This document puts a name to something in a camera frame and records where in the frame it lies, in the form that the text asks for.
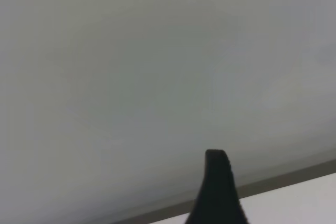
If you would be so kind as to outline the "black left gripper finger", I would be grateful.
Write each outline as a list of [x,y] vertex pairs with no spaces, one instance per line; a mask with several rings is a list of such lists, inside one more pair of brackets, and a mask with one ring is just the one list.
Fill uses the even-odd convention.
[[188,224],[248,224],[229,158],[223,150],[205,152],[205,172]]

